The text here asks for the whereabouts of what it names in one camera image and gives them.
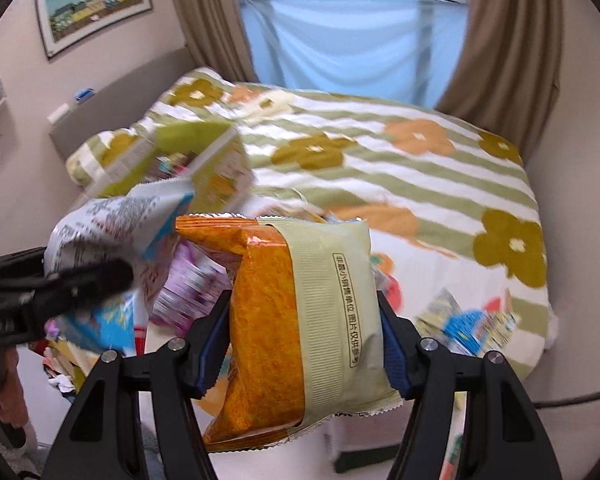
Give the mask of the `person's left hand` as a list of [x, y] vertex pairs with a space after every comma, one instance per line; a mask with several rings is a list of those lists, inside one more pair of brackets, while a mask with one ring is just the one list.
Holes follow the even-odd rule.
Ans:
[[0, 421], [15, 428], [23, 428], [29, 421], [26, 400], [18, 376], [19, 354], [15, 347], [4, 351], [6, 373], [0, 379]]

